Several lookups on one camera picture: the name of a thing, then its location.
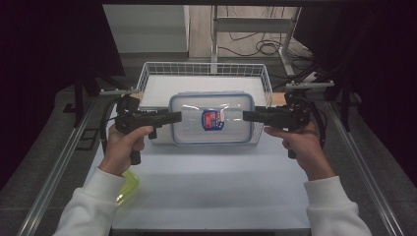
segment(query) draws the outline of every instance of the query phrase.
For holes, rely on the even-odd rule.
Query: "white jacket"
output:
[[[74,191],[54,235],[108,235],[123,183],[123,178],[97,168],[89,182]],[[338,176],[307,182],[304,186],[310,202],[307,214],[313,235],[371,235]]]

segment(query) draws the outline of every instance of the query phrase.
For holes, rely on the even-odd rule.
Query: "dark background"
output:
[[[91,70],[124,75],[100,4],[0,1],[0,187],[19,166],[53,110],[56,93],[93,79]]]
[[[375,22],[349,64],[333,79],[351,79],[365,122],[417,186],[417,3],[377,1]],[[367,9],[303,8],[294,37],[315,54],[325,71],[340,62],[364,25]]]

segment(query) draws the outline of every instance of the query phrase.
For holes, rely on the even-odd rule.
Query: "sticker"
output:
[[[202,125],[205,131],[221,131],[224,127],[223,110],[205,110],[202,114]]]

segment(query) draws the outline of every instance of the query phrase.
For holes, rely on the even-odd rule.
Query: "metal rail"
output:
[[[365,158],[362,156],[359,148],[356,146],[356,143],[351,134],[346,132],[343,125],[341,124],[341,121],[338,118],[340,117],[340,114],[337,110],[336,104],[334,102],[327,101],[326,105],[330,112],[330,118],[334,121],[337,131],[341,135],[343,142],[346,144],[346,147],[352,156],[353,161],[355,162],[355,165],[362,177],[362,180],[364,181],[365,187],[367,188],[372,201],[380,213],[381,219],[383,220],[389,235],[404,235],[398,224],[398,220],[396,219],[396,216],[389,205],[389,202],[378,186],[377,181],[372,175],[368,165],[366,164]]]
[[[24,220],[24,223],[22,224],[22,227],[17,235],[33,235],[36,231],[37,226],[42,220],[46,208],[48,207],[49,202],[55,193],[56,187],[58,186],[59,181],[64,174],[65,168],[71,159],[77,142],[80,139],[87,124],[87,121],[89,120],[94,103],[95,98],[92,98],[90,101],[88,101],[86,107],[87,112],[84,116],[84,119],[81,121],[79,127],[74,128],[73,132],[71,133],[70,138],[65,144],[64,149],[56,160],[54,166],[52,167],[51,172],[49,173],[45,183],[40,189],[40,192],[37,195],[33,205],[31,206],[30,211],[27,214],[27,217]]]

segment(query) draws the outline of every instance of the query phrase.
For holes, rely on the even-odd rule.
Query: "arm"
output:
[[[371,235],[358,215],[358,206],[347,198],[328,163],[312,122],[294,133],[272,127],[265,127],[265,132],[282,138],[284,147],[296,152],[298,164],[307,174],[309,182],[304,186],[313,235]]]
[[[141,127],[124,136],[110,127],[105,157],[89,182],[74,191],[54,235],[108,235],[124,183],[121,176],[131,165],[130,152],[142,150],[144,136],[152,130]]]

